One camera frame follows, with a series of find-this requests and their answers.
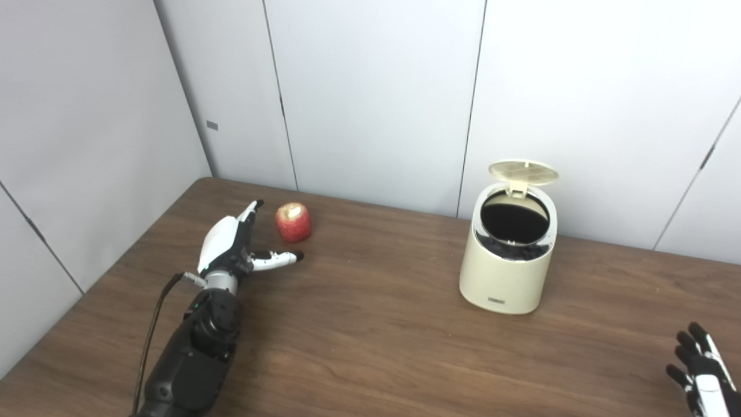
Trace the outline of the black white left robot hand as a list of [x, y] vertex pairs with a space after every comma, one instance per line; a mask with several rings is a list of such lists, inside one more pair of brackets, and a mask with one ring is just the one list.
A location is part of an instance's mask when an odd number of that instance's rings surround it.
[[197, 271], [206, 280], [217, 273], [243, 277], [251, 272], [278, 269], [299, 263], [301, 251], [251, 251], [252, 227], [264, 200], [253, 201], [239, 216], [220, 219], [206, 235]]

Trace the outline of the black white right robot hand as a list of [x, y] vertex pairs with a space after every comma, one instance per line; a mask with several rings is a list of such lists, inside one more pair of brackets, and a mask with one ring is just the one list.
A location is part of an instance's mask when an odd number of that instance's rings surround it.
[[697, 322], [676, 335], [675, 357], [665, 372], [684, 392], [693, 416], [739, 416], [740, 394], [712, 336]]

